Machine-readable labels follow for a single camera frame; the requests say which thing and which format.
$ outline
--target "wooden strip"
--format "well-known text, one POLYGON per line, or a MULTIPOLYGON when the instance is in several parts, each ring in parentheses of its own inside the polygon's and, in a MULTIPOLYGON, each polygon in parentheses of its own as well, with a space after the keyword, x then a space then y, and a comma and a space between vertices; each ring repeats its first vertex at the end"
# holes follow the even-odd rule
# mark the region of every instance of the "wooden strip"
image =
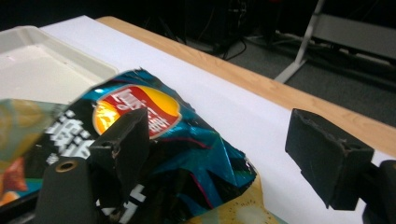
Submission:
POLYGON ((391 126, 117 18, 103 17, 98 21, 287 109, 300 108, 317 113, 367 145, 396 157, 396 129, 391 126))

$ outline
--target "chip bag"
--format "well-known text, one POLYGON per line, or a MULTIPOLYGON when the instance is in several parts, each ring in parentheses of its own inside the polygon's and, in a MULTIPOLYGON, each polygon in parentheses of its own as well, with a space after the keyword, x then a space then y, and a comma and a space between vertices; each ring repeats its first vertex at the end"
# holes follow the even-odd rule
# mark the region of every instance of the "chip bag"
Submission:
POLYGON ((141 107, 148 109, 148 159, 130 201, 121 210, 102 207, 105 215, 119 211, 119 223, 178 223, 235 199, 253 183, 256 172, 245 154, 142 69, 114 77, 71 104, 24 155, 30 167, 25 175, 42 176, 60 157, 88 158, 88 146, 100 134, 141 107))

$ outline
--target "dark floor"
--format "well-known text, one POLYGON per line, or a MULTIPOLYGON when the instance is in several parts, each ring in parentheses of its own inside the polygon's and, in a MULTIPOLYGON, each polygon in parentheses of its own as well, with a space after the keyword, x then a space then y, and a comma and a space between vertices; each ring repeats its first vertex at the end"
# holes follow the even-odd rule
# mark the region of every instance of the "dark floor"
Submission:
MULTIPOLYGON (((245 38, 247 48, 231 63, 275 78, 294 61, 299 40, 274 42, 268 48, 259 38, 245 38)), ((229 56, 244 48, 235 43, 229 56)), ((286 82, 298 90, 396 127, 396 69, 343 52, 312 47, 308 62, 286 82)))

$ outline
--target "metal leg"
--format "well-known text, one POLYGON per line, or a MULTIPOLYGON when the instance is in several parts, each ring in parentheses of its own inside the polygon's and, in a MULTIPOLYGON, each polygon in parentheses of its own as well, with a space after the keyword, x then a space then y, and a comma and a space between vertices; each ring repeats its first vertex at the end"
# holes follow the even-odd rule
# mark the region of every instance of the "metal leg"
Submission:
POLYGON ((294 62, 289 65, 285 70, 283 70, 276 78, 275 81, 285 83, 289 80, 306 62, 304 58, 306 48, 308 47, 308 43, 311 40, 312 34, 314 33, 315 26, 317 24, 318 15, 323 8, 324 2, 326 0, 318 0, 317 6, 315 8, 314 13, 312 14, 311 20, 309 21, 308 27, 306 28, 305 35, 303 38, 303 42, 298 50, 296 59, 294 62))

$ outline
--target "lay's logo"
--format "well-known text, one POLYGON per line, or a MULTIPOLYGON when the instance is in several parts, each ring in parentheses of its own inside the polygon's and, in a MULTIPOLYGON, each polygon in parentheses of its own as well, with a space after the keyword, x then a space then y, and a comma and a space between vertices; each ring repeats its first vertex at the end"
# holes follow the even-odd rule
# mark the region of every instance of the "lay's logo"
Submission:
POLYGON ((156 138, 181 120, 178 102, 169 95, 145 86, 127 85, 97 101, 93 126, 102 134, 121 115, 131 110, 148 109, 149 137, 156 138))

